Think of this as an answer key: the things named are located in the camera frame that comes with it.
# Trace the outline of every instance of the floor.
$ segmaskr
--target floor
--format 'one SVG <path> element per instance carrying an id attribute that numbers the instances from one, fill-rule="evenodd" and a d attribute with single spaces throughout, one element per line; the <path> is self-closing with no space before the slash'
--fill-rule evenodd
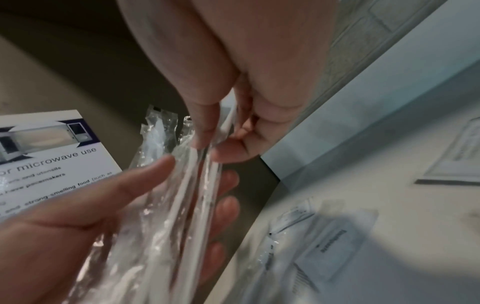
<path id="1" fill-rule="evenodd" d="M 135 44 L 0 14 L 0 115 L 77 109 L 125 169 L 141 143 L 149 104 L 187 114 Z M 242 205 L 237 222 L 219 237 L 230 259 L 278 180 L 260 158 L 228 167 L 240 175 L 232 193 Z M 195 302 L 204 301 L 215 281 L 200 288 Z"/>

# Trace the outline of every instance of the person's right hand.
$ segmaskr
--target person's right hand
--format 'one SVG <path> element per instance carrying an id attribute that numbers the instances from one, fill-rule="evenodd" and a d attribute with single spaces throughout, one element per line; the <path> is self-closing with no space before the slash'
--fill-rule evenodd
<path id="1" fill-rule="evenodd" d="M 232 87 L 236 133 L 215 161 L 265 152 L 312 97 L 329 49 L 337 0 L 118 0 L 143 50 L 184 99 L 198 147 Z"/>

